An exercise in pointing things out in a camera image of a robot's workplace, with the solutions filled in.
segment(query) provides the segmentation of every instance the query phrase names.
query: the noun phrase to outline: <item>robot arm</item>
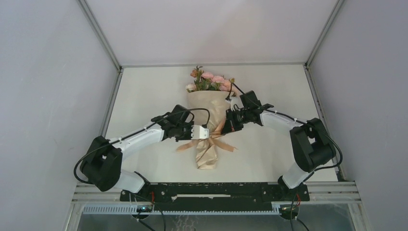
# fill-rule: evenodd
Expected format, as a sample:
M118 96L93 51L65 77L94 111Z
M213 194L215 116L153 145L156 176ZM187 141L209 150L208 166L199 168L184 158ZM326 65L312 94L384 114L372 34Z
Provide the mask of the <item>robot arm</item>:
M318 166L336 156L335 148L327 138L327 131L321 120L314 118L307 123L298 122L295 118L278 113L270 104L260 107L261 102L253 91L241 95L240 99L243 108L227 110L226 125L221 134L241 130L245 123L253 122L289 136L295 163L278 180L286 189L298 187Z
M95 138L82 161L81 172L102 192L111 188L139 192L147 180L136 172L121 169L122 162L136 151L167 138L175 137L176 141L208 138L208 129L194 125L193 121L185 122L188 116L186 108L176 105L171 113L153 118L153 124L126 136Z

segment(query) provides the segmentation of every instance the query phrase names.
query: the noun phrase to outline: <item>black cable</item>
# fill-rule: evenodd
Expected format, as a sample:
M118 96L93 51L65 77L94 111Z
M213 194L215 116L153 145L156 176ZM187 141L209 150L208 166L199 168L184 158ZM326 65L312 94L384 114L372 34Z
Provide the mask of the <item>black cable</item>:
M82 158L80 158L80 159L78 160L78 162L75 164L75 167L74 167L74 176L75 176L75 178L76 178L78 181L80 181L80 182L82 182L82 183L85 183L85 184L92 184L92 182L89 182L89 181L86 181L86 180L83 180L83 179L79 178L79 176L78 176L77 173L76 173L76 172L77 172L77 168L78 168L79 164L80 164L87 156L89 156L90 154L96 152L96 151L99 150L99 149L106 148L106 147L108 147L108 146L110 146L110 145L112 145L112 144L109 143L109 144L104 145L104 146L102 146L102 147L99 147L99 148L97 148L97 149L95 149L95 150L92 150L92 151L90 151L89 153L85 154Z
M232 83L232 84L233 84L243 95L245 95L245 93L244 93L235 83ZM295 121L295 122L298 122L298 123L300 123L300 124L303 124L303 125L305 125L305 126L308 126L308 127L312 128L312 129L315 129L316 131L322 133L327 139L330 140L330 142L334 145L334 147L339 151L339 156L340 156L339 162L337 162L337 164L332 165L332 166L319 167L319 168L315 169L314 171L319 171L319 170L322 170L322 169L335 168L335 167L340 166L340 164L343 162L343 153L342 153L342 150L340 149L340 147L336 144L336 142L335 142L326 132L324 132L324 131L322 131L322 130L320 130L320 129L317 129L315 126L312 126L312 125L310 125L310 124L308 124L308 123L305 123L305 122L302 122L302 121L300 121L300 120L297 120L297 119L293 118L293 117L290 116L290 115L287 115L287 114L284 114L284 113L281 113L281 112L275 112L275 111L271 111L271 110L265 109L265 108L263 108L262 106L260 106L260 105L258 105L257 103L255 103L255 102L254 102L253 100L251 100L249 97L246 97L246 98L249 99L249 101L251 101L251 102L252 102L253 104L255 104L256 106L258 106L259 108L261 108L261 109L263 109L263 110L265 110L265 111L267 111L267 112L276 113L276 114L278 114L278 115L281 115L281 116L284 116L284 117L286 117L286 118L289 118L289 119L291 119L291 120L293 120L293 121Z
M228 96L225 98L226 100L228 100L228 101L230 101L230 96L231 96L231 92L232 92L232 84L233 83L231 83L231 87L230 87L230 91L229 91L229 93L228 93Z
M194 121L194 118L195 118L195 115L194 115L192 112L190 112L190 115L192 116L192 118L191 118L191 120L190 120L189 123L191 123L192 121Z
M174 116L174 115L177 115L177 114L183 113L183 112L190 112L190 113L191 113L191 111L198 111L198 110L207 111L207 113L208 113L208 118L207 118L207 122L205 123L205 126L207 126L208 123L209 123L209 121L210 121L210 111L209 111L208 109L206 109L206 108L187 109L187 110L183 110L183 111L179 111L179 112L175 112L175 113L170 113L170 114L168 114L166 117L164 117L163 119L161 119L161 120L159 120L159 121L157 121L157 122L154 122L154 123L150 124L150 125L147 126L146 128L141 129L141 130L139 130L139 131L136 131L136 132L134 132L134 133L132 133L132 134L130 134L130 135L127 135L127 136L123 137L123 138L122 138L122 141L126 140L126 139L129 138L129 137L132 137L132 136L134 136L134 135L137 135L137 134L139 134L139 133L141 133L141 132L143 132L143 131L146 131L147 129L149 129L149 128L153 127L155 124L157 124L157 123L159 123L159 122L161 122L161 121L163 121L163 120L169 118L170 116ZM75 178L76 178L78 181L82 182L82 183L92 184L92 182L90 182L90 181L86 181L86 180L83 180L83 179L79 178L78 174L76 173L79 164L80 164L87 156L89 156L90 154L96 152L97 150L102 149L102 148L105 148L105 147L108 147L108 146L113 145L113 144L118 143L118 142L120 142L120 140L114 141L114 142L112 142L112 143L109 143L109 144L107 144L107 145L104 145L104 146L102 146L102 147L99 147L99 148L97 148L97 149L95 149L95 150L92 150L92 151L90 151L89 153L85 154L82 158L80 158L80 159L78 160L78 162L75 164L75 167L74 167L74 176L75 176Z
M307 228L307 226L303 223L303 221L301 221L299 218L296 218L296 220L299 221L299 222L305 227L305 229L306 229L307 231L310 231L310 230Z
M156 203L153 202L153 201L150 201L150 200L148 200L148 199L146 199L146 198L144 198L144 197L142 197L142 196L139 196L139 195L137 195L137 194L135 194L135 193L132 193L132 192L129 192L129 193L130 193L131 195L135 196L135 197L138 197L138 198L140 198L140 199L142 199L142 200L145 200L145 201L147 201L147 202L152 203L152 205L153 205L154 207L157 207L157 209L159 209L160 213L162 214L162 218L163 218L164 231L166 231L166 218L165 218L165 215L163 214L163 211L161 210L161 208L160 208L159 206L157 206Z
M293 195L293 200L292 200L292 203L291 203L291 217L290 217L290 219L291 219L291 228L292 228L292 231L294 231L294 228L293 228L293 219L292 219L292 211L293 211L293 204L294 204L294 200L295 200L295 198L296 198L296 195L297 195L297 192L294 193L294 195Z
M150 227L148 224L144 223L144 221L139 219L138 222L140 222L140 224L144 225L146 228L150 229L151 231L156 231L152 227Z
M305 126L308 126L308 127L312 128L312 129L315 129L318 132L322 133L327 139L330 140L330 142L334 145L334 147L339 151L340 159L339 159L339 162L337 162L337 164L332 165L332 166L327 166L327 167L319 167L319 168L316 168L314 171L316 172L316 171L319 171L319 170L322 170L322 169L329 169L329 168L334 168L334 167L340 166L340 164L343 162L343 153L342 153L342 150L340 149L340 147L336 144L336 142L334 142L334 140L326 132L323 132L323 131L317 129L315 126L312 126L312 125L310 125L308 123L305 123L305 122L302 122L302 121L299 121L299 120L297 120L297 122L299 122L299 123L301 123L301 124L303 124Z

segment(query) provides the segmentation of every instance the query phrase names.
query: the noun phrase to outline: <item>white table surface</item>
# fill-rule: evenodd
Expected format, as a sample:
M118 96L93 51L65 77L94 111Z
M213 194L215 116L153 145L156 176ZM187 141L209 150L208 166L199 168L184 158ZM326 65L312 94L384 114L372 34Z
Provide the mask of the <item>white table surface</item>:
M106 137L138 130L150 119L187 105L185 85L192 82L193 66L125 68ZM301 65L205 66L214 74L234 77L243 90L254 90L262 104L301 118L318 117ZM271 128L246 124L222 141L238 148L218 150L217 168L198 170L195 149L175 150L187 141L167 139L134 153L122 168L138 171L150 182L276 182L294 163L290 138ZM337 181L334 169L318 171L308 181Z

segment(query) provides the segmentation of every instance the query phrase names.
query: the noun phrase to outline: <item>aluminum frame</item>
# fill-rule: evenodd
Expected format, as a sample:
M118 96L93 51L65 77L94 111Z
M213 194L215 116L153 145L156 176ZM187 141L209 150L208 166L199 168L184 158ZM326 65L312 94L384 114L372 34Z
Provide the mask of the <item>aluminum frame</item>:
M200 64L200 66L249 66L249 65L303 65L303 62L267 62L267 63L217 63L217 64ZM154 65L124 65L122 68L128 67L173 67L173 66L194 66L196 64L154 64Z
M100 134L105 135L109 120L112 114L112 109L116 100L118 88L120 85L120 80L123 74L123 67L120 65L115 53L110 46L108 40L106 39L101 27L99 26L98 21L96 20L92 10L90 9L86 0L76 0L82 9L84 15L88 19L89 24L94 30L98 40L102 44L103 48L107 52L108 56L112 60L113 65L118 70L118 75L116 76L116 81L112 90L111 100L107 106L106 115L104 118L103 125L101 127ZM341 7L343 6L345 0L338 0L335 7L333 8L329 19L327 20L316 44L313 47L307 61L304 63L305 73L307 80L309 82L310 90L315 101L315 105L319 114L320 119L323 121L324 125L327 127L324 111L320 105L319 96L316 92L309 67L316 56L322 42L324 41L328 31L330 30L335 18L337 17ZM260 63L253 64L211 64L211 65L255 65ZM302 64L302 63L261 63L261 64ZM125 67L153 67L153 66L166 66L166 65L129 65ZM303 204L348 204L350 214L352 216L352 221L357 231L371 231L370 224L364 212L364 208L361 202L360 195L358 193L356 184L354 182L308 182L306 183L309 190L310 201L302 202ZM130 202L120 202L121 190L120 189L111 189L107 192L100 192L98 188L92 185L86 185L79 183L76 187L70 209L65 221L64 230L65 231L76 231L78 229L79 221L83 213L104 213L104 214L120 214L125 213L129 214L134 211L132 203ZM273 202L271 203L270 214L276 214L276 208L280 205L287 205L291 202ZM148 202L138 203L139 205L149 205ZM166 214L174 214L177 212L165 211ZM221 215L224 213L211 213L206 212L207 214ZM252 214L257 215L258 213L254 212L242 212L239 214Z

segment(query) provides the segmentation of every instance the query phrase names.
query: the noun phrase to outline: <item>pink flower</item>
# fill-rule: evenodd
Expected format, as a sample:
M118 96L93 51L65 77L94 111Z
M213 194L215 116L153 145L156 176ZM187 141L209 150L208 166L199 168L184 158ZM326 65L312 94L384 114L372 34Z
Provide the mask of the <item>pink flower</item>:
M213 83L224 83L225 79L222 76L214 76L212 78Z
M191 77L197 77L197 70L193 70L190 74Z
M203 78L213 78L214 75L211 74L211 72L204 72L204 73L201 74L201 77L203 77Z
M222 91L229 91L229 90L231 89L231 82L230 82L229 80L225 80L225 81L222 83L222 85L219 86L219 89L222 90ZM235 96L240 95L239 90L238 90L236 87L234 87L234 86L232 86L232 92L235 93Z
M229 90L230 90L230 89L229 89L227 86L225 86L225 85L219 86L219 89L222 90L222 91L229 91Z

